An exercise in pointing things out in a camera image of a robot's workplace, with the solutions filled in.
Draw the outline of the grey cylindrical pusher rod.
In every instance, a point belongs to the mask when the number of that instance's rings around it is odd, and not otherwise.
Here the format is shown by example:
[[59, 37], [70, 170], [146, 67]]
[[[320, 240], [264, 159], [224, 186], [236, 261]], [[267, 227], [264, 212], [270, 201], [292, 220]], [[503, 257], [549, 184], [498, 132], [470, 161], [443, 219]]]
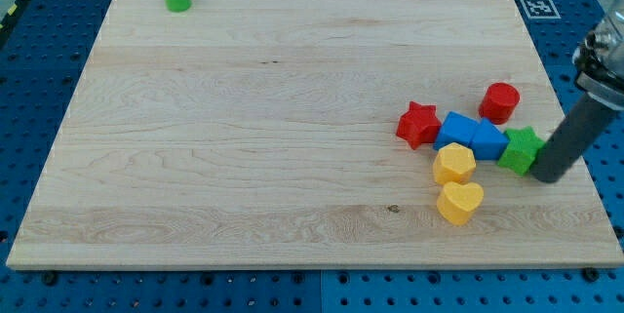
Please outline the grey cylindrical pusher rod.
[[616, 105], [583, 94], [537, 152], [530, 174], [546, 183], [559, 181], [616, 115]]

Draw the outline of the metal tool mount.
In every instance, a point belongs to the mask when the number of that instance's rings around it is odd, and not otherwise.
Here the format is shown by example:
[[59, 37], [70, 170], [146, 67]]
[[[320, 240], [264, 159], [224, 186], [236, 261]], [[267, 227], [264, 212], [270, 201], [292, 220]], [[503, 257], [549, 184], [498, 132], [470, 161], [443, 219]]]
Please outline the metal tool mount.
[[623, 108], [623, 0], [613, 0], [572, 61], [579, 70], [577, 86], [611, 109]]

